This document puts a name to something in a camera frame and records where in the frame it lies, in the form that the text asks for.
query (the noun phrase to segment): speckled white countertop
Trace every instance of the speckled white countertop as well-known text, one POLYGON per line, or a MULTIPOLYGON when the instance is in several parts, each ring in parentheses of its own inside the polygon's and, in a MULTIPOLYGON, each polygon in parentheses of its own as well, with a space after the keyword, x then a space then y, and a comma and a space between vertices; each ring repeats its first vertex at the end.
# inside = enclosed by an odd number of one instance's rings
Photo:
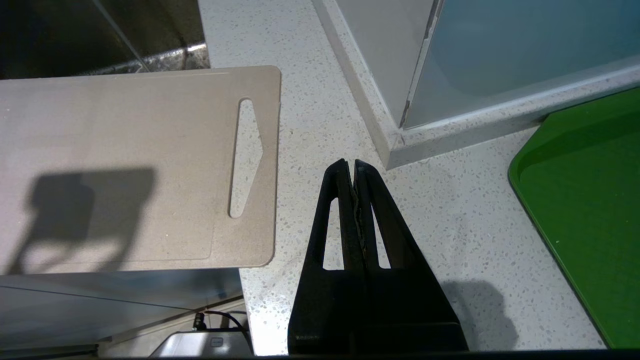
MULTIPOLYGON (((382 166, 310 1, 200 0, 200 12, 213 67, 282 71, 275 257, 241 277, 256 354, 286 354, 325 168, 382 166)), ((603 348, 507 180, 533 131, 381 174, 471 349, 603 348)))

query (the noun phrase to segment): wall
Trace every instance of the wall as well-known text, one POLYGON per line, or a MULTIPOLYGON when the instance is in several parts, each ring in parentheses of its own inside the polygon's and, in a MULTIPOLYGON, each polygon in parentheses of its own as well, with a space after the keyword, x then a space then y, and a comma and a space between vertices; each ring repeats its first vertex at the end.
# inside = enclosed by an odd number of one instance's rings
POLYGON ((242 295, 237 269, 0 277, 0 349, 96 343, 242 295))
POLYGON ((433 0, 338 0, 390 115, 400 124, 433 0))
POLYGON ((446 0, 405 128, 640 63, 640 1, 446 0))

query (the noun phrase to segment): countertop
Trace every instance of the countertop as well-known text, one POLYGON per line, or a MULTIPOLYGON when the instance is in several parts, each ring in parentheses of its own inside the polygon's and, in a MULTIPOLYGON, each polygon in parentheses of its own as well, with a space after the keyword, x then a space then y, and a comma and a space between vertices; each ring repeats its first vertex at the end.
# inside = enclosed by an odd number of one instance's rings
POLYGON ((382 171, 310 1, 200 0, 200 14, 212 67, 282 71, 275 256, 240 270, 257 355, 287 353, 323 172, 340 158, 381 171, 472 350, 604 348, 507 180, 535 129, 382 171))

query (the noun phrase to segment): frosted glass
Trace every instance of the frosted glass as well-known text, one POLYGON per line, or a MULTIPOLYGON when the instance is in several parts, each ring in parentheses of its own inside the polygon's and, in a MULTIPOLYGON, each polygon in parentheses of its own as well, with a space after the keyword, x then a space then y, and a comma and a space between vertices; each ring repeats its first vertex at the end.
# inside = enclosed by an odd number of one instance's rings
POLYGON ((445 0, 405 128, 640 63, 640 1, 445 0))

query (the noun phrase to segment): stainless steel surface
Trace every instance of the stainless steel surface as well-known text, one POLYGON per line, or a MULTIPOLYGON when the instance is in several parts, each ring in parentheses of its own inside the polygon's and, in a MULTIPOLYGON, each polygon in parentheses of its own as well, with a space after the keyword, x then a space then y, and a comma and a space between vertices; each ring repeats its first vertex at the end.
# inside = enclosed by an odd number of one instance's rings
MULTIPOLYGON (((198 70, 209 68, 209 51, 202 42, 186 48, 172 49, 164 53, 147 56, 143 59, 149 71, 198 70)), ((101 69, 82 72, 78 75, 134 74, 145 69, 138 60, 131 60, 101 69)))
POLYGON ((0 81, 0 109, 2 274, 271 261, 277 68, 0 81), (243 99, 262 157, 232 218, 243 99))
POLYGON ((209 68, 206 50, 190 56, 205 41, 197 0, 100 4, 124 37, 91 1, 0 1, 0 79, 138 72, 134 52, 151 71, 209 68))
POLYGON ((145 62, 142 60, 142 57, 140 56, 140 54, 138 54, 138 52, 136 51, 136 48, 133 47, 133 45, 131 45, 131 42, 127 38, 127 35, 125 35, 125 33, 122 32, 122 30, 120 29, 120 26, 118 26, 118 23, 113 20, 111 15, 109 15, 109 12, 107 12, 107 10, 104 8, 100 0, 93 0, 93 4, 95 5, 96 8, 98 8, 98 11, 100 11, 104 19, 107 20, 107 22, 111 26, 111 29, 115 31, 116 34, 118 34, 118 37, 120 38, 120 40, 129 48, 129 50, 131 50, 131 53, 136 57, 138 62, 140 62, 140 65, 147 72, 151 72, 151 70, 149 70, 149 68, 147 67, 147 64, 145 64, 145 62))
POLYGON ((240 331, 176 332, 150 357, 250 357, 253 354, 240 331))

